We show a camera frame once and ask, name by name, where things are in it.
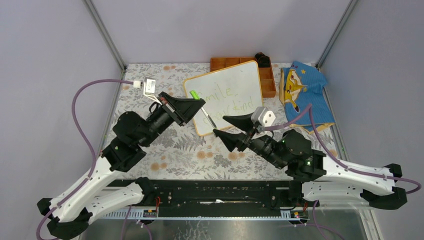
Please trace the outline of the yellow framed whiteboard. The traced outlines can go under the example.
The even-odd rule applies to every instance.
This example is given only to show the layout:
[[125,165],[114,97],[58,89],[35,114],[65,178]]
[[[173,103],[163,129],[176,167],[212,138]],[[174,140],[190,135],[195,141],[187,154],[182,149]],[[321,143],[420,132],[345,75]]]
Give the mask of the yellow framed whiteboard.
[[188,98],[195,91],[205,100],[203,108],[219,130],[232,127],[223,116],[250,114],[263,105],[259,67],[253,60],[188,78],[183,88]]

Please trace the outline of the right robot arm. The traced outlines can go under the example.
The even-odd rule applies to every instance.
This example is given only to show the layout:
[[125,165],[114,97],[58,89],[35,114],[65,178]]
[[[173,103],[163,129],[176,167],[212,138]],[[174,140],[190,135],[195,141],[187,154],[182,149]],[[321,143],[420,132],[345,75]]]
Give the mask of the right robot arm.
[[397,187],[394,178],[402,176],[401,166],[389,164],[370,167],[332,159],[312,148],[312,142],[296,130],[283,133],[275,140],[265,128],[276,119],[267,107],[258,107],[246,115],[225,115],[223,119],[241,130],[229,133],[214,129],[226,148],[232,152],[249,149],[277,169],[283,169],[293,180],[287,191],[287,201],[299,206],[304,201],[358,201],[372,208],[397,210],[407,203],[406,190]]

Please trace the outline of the green white marker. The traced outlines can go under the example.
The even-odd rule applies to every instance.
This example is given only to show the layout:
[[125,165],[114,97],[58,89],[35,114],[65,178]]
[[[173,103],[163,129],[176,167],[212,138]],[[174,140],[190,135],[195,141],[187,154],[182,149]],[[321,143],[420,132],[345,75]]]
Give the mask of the green white marker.
[[206,111],[206,109],[204,107],[202,107],[201,108],[201,111],[203,112],[204,116],[206,117],[206,119],[210,123],[210,125],[213,127],[213,129],[217,129],[217,125],[215,124],[215,122],[213,121],[213,119],[211,118],[211,116],[208,114],[208,112]]

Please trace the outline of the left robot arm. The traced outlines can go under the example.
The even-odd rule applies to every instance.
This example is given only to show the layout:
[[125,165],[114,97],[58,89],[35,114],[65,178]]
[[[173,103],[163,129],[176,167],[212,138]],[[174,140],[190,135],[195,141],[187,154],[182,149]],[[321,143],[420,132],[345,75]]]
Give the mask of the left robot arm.
[[113,127],[115,138],[97,156],[94,164],[77,182],[54,198],[37,203],[42,222],[56,240],[71,240],[83,233],[98,218],[125,206],[150,206],[157,195],[147,177],[139,177],[128,186],[99,196],[99,193],[123,173],[128,172],[169,126],[187,124],[205,105],[203,99],[175,98],[162,92],[148,118],[133,111],[124,112]]

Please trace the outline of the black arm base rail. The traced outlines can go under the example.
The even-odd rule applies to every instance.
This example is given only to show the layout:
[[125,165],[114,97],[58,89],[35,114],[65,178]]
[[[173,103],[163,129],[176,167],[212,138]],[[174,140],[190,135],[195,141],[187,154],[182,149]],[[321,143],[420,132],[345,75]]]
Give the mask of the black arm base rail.
[[152,180],[148,204],[160,218],[267,218],[305,211],[301,183],[289,180]]

